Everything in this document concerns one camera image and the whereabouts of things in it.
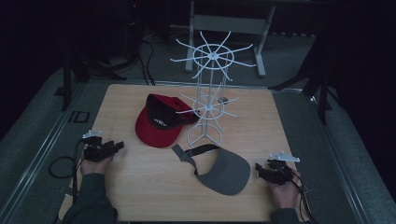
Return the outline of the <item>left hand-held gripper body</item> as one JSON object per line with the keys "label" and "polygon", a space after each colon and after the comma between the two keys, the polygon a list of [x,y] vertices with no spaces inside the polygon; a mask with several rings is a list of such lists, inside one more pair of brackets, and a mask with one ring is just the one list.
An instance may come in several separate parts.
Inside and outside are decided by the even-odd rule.
{"label": "left hand-held gripper body", "polygon": [[88,161],[99,162],[111,156],[110,150],[102,144],[101,131],[88,131],[82,135],[82,142],[86,145],[83,158]]}

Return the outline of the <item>red and black cap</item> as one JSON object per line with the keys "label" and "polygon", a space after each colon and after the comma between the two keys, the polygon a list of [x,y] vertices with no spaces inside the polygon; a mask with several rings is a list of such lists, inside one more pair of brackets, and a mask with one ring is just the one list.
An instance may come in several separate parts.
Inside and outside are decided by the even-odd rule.
{"label": "red and black cap", "polygon": [[135,133],[148,146],[169,147],[185,125],[198,119],[192,108],[179,98],[151,93],[137,117]]}

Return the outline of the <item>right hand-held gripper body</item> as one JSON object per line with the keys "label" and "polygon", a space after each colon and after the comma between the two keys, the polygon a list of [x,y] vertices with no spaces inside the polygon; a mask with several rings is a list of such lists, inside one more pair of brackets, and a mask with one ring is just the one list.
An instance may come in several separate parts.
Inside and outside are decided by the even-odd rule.
{"label": "right hand-held gripper body", "polygon": [[293,171],[288,166],[288,162],[300,162],[300,159],[284,151],[269,155],[267,165],[270,168],[268,177],[270,183],[285,185],[292,180]]}

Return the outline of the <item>white wire hat rack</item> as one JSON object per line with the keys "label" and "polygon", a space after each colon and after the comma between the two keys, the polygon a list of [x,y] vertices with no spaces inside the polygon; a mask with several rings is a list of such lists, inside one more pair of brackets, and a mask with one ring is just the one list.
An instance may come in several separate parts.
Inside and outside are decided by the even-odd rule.
{"label": "white wire hat rack", "polygon": [[196,94],[190,97],[181,93],[181,96],[191,101],[190,112],[193,112],[198,121],[188,130],[187,142],[190,147],[198,147],[202,144],[222,144],[222,128],[220,119],[223,116],[238,118],[238,115],[226,111],[226,105],[238,100],[227,98],[225,90],[227,82],[233,80],[228,75],[231,65],[239,64],[245,67],[255,67],[255,64],[238,62],[234,55],[239,51],[251,49],[252,44],[240,49],[230,49],[226,46],[229,39],[229,32],[221,43],[209,43],[204,34],[200,36],[204,43],[199,47],[192,44],[177,43],[192,50],[192,54],[185,59],[172,59],[172,62],[188,62],[197,66],[197,72],[192,77],[196,80]]}

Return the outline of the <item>grey sun visor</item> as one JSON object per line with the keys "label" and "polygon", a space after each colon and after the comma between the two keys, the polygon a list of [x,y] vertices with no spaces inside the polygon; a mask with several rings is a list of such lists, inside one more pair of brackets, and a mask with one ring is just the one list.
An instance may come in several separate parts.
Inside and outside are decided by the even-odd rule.
{"label": "grey sun visor", "polygon": [[[213,144],[205,144],[183,150],[180,145],[172,146],[180,161],[194,168],[194,175],[207,188],[215,192],[233,196],[241,192],[250,178],[250,165],[241,156]],[[199,174],[194,156],[215,150],[218,153],[212,167],[205,174]]]}

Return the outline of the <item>metal floor rail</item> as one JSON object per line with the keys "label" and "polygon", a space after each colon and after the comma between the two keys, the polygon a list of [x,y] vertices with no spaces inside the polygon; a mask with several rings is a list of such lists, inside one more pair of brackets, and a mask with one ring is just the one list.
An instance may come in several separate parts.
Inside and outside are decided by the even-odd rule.
{"label": "metal floor rail", "polygon": [[33,98],[22,116],[0,141],[0,224],[53,224],[68,191],[68,179],[49,175],[48,166],[70,147],[66,121],[85,86],[78,84],[72,103],[49,84]]}
{"label": "metal floor rail", "polygon": [[331,96],[325,100],[324,120],[318,116],[319,94],[309,96],[308,102],[330,147],[334,170],[357,223],[371,224],[366,184],[371,177],[376,178],[377,172],[359,133],[347,112]]}

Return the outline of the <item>person's right hand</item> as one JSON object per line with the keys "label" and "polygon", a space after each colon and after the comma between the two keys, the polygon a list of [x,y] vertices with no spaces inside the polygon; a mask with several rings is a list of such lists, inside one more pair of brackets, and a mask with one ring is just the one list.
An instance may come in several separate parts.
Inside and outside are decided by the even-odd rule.
{"label": "person's right hand", "polygon": [[298,186],[300,173],[293,170],[293,177],[290,182],[285,185],[278,185],[269,183],[268,186],[271,190],[274,202],[280,209],[290,208],[294,209],[297,204],[297,199],[300,193]]}

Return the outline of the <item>black rectangular frame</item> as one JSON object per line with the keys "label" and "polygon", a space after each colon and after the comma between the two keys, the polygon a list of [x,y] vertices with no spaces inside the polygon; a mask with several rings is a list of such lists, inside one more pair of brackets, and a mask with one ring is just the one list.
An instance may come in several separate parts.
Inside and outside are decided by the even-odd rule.
{"label": "black rectangular frame", "polygon": [[87,123],[91,113],[87,111],[73,111],[69,116],[68,123]]}

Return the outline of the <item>black tripod stand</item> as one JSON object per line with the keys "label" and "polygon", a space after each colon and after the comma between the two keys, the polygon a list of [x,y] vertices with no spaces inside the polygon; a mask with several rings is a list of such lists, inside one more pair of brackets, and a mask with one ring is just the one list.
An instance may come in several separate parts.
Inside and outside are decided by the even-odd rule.
{"label": "black tripod stand", "polygon": [[269,90],[282,91],[288,86],[307,78],[302,93],[304,96],[312,98],[319,92],[318,117],[321,123],[326,125],[326,108],[328,94],[330,93],[331,67],[333,65],[334,59],[326,49],[325,44],[320,39],[316,39],[305,56],[297,75],[280,84],[270,86]]}
{"label": "black tripod stand", "polygon": [[71,76],[75,75],[77,80],[81,82],[87,82],[90,79],[90,75],[88,73],[88,68],[92,68],[97,70],[101,75],[105,77],[110,77],[116,80],[125,80],[125,77],[121,77],[116,74],[117,70],[121,70],[122,68],[126,68],[131,65],[132,61],[127,60],[124,63],[120,63],[113,66],[104,66],[99,62],[89,58],[88,56],[76,53],[74,51],[66,52],[64,55],[64,63],[63,63],[63,86],[60,88],[61,95],[63,97],[63,107],[62,111],[65,111],[69,105],[71,104],[72,99],[72,85],[71,85]]}

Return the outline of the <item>person's left hand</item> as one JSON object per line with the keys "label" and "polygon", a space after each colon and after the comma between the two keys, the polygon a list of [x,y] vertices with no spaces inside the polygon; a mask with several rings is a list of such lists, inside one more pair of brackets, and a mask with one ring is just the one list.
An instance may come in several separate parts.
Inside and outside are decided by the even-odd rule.
{"label": "person's left hand", "polygon": [[107,166],[113,161],[113,157],[107,157],[99,162],[84,160],[81,163],[80,171],[83,175],[101,174],[106,172]]}

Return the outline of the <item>grey metal stand frame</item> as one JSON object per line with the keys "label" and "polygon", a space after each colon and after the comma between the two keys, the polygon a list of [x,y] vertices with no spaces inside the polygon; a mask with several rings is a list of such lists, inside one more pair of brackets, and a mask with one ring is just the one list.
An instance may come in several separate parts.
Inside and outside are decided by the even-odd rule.
{"label": "grey metal stand frame", "polygon": [[266,71],[262,58],[262,49],[269,33],[276,7],[270,6],[265,19],[236,18],[197,14],[195,0],[190,0],[189,45],[194,46],[195,31],[233,32],[239,34],[260,35],[260,42],[254,47],[254,56],[259,77],[265,77]]}

